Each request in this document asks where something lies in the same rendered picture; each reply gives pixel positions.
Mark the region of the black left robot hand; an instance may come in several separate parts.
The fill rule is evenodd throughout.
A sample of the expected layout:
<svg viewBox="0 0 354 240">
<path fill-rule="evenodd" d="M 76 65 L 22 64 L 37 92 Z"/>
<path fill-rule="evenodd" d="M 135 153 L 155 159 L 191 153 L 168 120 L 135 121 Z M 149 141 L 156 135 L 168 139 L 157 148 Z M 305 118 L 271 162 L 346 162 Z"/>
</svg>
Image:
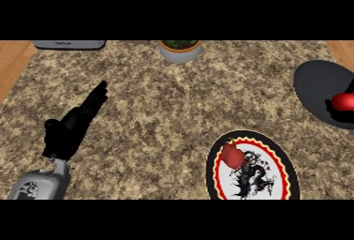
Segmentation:
<svg viewBox="0 0 354 240">
<path fill-rule="evenodd" d="M 75 154 L 90 123 L 107 99 L 106 81 L 101 81 L 81 105 L 65 114 L 60 120 L 48 119 L 44 123 L 44 151 L 41 156 L 68 160 Z"/>
</svg>

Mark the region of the red tomato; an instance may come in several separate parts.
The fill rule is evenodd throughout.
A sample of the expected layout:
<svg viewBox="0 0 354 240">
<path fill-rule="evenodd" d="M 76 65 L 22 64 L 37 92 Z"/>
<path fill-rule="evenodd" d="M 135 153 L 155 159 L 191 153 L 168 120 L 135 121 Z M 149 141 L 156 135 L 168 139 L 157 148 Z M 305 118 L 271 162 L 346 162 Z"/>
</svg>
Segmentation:
<svg viewBox="0 0 354 240">
<path fill-rule="evenodd" d="M 245 155 L 242 150 L 237 149 L 233 144 L 225 142 L 221 150 L 221 160 L 231 169 L 237 170 L 240 168 L 243 158 Z"/>
</svg>

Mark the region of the dragon print plate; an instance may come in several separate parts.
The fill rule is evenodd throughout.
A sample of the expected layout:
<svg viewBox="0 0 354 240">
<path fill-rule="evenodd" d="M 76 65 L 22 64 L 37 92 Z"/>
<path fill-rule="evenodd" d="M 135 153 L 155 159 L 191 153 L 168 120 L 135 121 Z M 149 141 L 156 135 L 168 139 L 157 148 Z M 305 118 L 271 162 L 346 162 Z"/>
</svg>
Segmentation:
<svg viewBox="0 0 354 240">
<path fill-rule="evenodd" d="M 240 168 L 221 160 L 224 143 L 242 150 Z M 212 144 L 206 161 L 206 185 L 212 200 L 298 200 L 299 181 L 292 162 L 271 138 L 253 130 L 222 134 Z"/>
</svg>

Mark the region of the dark grey pan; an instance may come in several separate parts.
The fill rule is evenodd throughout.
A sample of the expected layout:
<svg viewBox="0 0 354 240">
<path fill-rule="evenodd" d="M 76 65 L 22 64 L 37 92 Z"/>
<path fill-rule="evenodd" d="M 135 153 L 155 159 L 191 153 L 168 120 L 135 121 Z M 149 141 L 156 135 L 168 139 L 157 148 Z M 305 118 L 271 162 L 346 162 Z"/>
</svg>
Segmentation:
<svg viewBox="0 0 354 240">
<path fill-rule="evenodd" d="M 304 108 L 323 123 L 343 129 L 354 129 L 354 119 L 351 123 L 334 119 L 324 101 L 346 90 L 352 80 L 354 72 L 324 60 L 301 63 L 293 74 L 293 88 Z"/>
</svg>

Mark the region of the grey appliance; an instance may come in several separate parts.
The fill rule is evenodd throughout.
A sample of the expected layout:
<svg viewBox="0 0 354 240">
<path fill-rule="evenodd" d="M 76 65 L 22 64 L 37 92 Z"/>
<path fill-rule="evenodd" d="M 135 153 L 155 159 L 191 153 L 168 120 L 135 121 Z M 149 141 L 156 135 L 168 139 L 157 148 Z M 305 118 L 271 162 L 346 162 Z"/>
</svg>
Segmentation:
<svg viewBox="0 0 354 240">
<path fill-rule="evenodd" d="M 32 45 L 41 50 L 98 50 L 103 40 L 34 40 Z"/>
</svg>

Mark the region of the grey pot with green plant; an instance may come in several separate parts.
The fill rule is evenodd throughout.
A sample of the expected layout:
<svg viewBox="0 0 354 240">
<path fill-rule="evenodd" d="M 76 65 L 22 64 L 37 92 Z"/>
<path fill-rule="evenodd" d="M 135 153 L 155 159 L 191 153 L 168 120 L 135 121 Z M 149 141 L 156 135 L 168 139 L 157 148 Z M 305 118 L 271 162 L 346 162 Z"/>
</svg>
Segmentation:
<svg viewBox="0 0 354 240">
<path fill-rule="evenodd" d="M 202 51 L 200 40 L 160 40 L 159 49 L 166 61 L 186 63 L 191 61 Z"/>
</svg>

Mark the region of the red round fruit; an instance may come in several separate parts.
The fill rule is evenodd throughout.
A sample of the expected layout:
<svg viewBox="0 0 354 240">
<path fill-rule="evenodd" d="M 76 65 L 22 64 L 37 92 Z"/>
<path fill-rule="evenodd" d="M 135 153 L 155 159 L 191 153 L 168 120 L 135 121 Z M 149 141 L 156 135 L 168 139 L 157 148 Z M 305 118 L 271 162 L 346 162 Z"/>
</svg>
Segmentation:
<svg viewBox="0 0 354 240">
<path fill-rule="evenodd" d="M 339 93 L 332 97 L 332 106 L 337 111 L 354 111 L 354 94 Z"/>
</svg>

